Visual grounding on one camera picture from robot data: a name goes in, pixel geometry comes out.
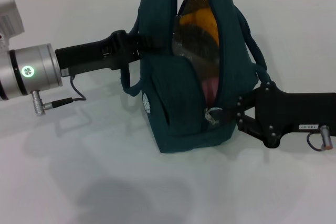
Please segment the zipper pull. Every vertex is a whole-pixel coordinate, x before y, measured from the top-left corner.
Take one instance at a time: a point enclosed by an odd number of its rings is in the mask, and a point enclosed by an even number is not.
[[[213,112],[213,111],[218,111],[218,110],[223,110],[222,108],[218,108],[218,107],[213,107],[213,108],[206,108],[205,109],[205,119],[207,119],[209,122],[211,122],[212,125],[215,125],[216,123],[219,123],[218,120],[215,120],[211,115],[210,115],[210,112]]]

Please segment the bag strap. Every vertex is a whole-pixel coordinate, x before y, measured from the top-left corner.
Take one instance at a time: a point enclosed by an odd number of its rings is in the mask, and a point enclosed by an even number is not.
[[[130,34],[151,36],[160,40],[160,54],[171,54],[171,20],[176,15],[177,0],[141,0],[138,17]],[[145,64],[142,51],[140,53],[140,80],[134,86],[130,86],[129,66],[120,70],[120,79],[125,93],[136,96],[140,93],[152,69]]]
[[[137,34],[139,31],[139,16],[137,16],[137,20],[130,31],[130,34]],[[120,81],[122,88],[126,94],[131,96],[136,96],[140,93],[142,86],[145,82],[146,76],[144,74],[140,75],[140,80],[137,84],[131,87],[131,80],[130,80],[130,68],[129,65],[125,65],[123,68],[120,69]]]
[[[270,81],[270,77],[267,73],[267,65],[265,62],[265,58],[263,53],[261,52],[260,48],[258,47],[257,43],[253,39],[251,35],[251,30],[248,26],[246,18],[243,16],[241,11],[235,6],[241,32],[243,33],[245,44],[247,45],[248,49],[250,50],[254,60],[256,61],[255,70],[258,74],[259,80],[261,82],[268,82]]]

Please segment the black bracket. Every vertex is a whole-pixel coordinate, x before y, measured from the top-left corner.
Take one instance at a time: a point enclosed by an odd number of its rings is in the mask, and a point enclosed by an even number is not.
[[[255,118],[245,114],[252,107]],[[239,97],[235,113],[238,129],[268,148],[277,148],[287,133],[320,133],[322,126],[336,136],[336,93],[290,94],[267,82]]]
[[[66,77],[103,68],[117,70],[139,60],[139,50],[156,50],[162,45],[157,38],[119,30],[104,40],[57,49],[55,54],[61,76]]]

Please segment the dark teal bag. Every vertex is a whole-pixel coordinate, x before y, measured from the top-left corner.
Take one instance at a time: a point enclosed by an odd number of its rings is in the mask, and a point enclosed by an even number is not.
[[[184,0],[178,13],[177,0],[141,0],[138,19],[130,33],[161,38],[165,46],[156,53],[140,52],[141,78],[136,85],[130,87],[127,67],[121,69],[121,82],[124,91],[132,96],[142,91],[144,107],[162,153],[219,145],[231,137],[236,126],[235,120],[214,124],[207,120],[205,113],[210,108],[207,108],[204,94],[206,81],[200,80],[196,61],[173,52],[176,17],[180,16],[178,22],[181,23],[184,15],[192,13],[196,17],[203,12],[210,20],[209,10],[217,23],[218,40],[207,36],[214,48],[218,43],[216,54],[219,57],[219,62],[212,63],[218,66],[218,71],[209,68],[207,72],[218,79],[212,107],[221,108],[225,113],[236,105],[240,95],[255,87],[258,79],[269,81],[264,57],[251,37],[244,16],[232,0]],[[200,30],[197,25],[191,28]],[[246,45],[256,63],[251,61]],[[199,51],[207,48],[201,42],[191,47],[191,50],[199,47]]]

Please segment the cable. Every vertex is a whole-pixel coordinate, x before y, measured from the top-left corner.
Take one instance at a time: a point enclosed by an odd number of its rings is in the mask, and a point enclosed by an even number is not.
[[[309,137],[310,137],[312,134],[315,134],[315,133],[309,133],[309,134],[307,135],[307,143],[308,143],[308,145],[309,145],[310,148],[312,148],[314,151],[322,152],[322,151],[323,151],[322,149],[318,149],[318,148],[314,147],[314,146],[311,144],[311,142],[310,142],[310,140],[309,140]]]
[[[73,88],[73,90],[81,97],[81,98],[73,98],[72,101],[86,101],[86,97],[78,91],[78,89],[76,89],[75,85],[73,84],[73,80],[74,80],[75,76],[70,76],[70,84]]]
[[[70,84],[73,88],[73,90],[75,90],[75,92],[81,97],[81,98],[65,98],[65,99],[61,99],[61,100],[57,100],[57,101],[53,101],[53,102],[48,102],[43,104],[43,108],[44,110],[50,110],[50,109],[54,109],[54,108],[58,108],[64,105],[67,105],[69,103],[75,102],[75,101],[86,101],[86,97],[78,91],[78,89],[76,89],[75,85],[73,84],[73,80],[74,80],[75,76],[70,76]]]

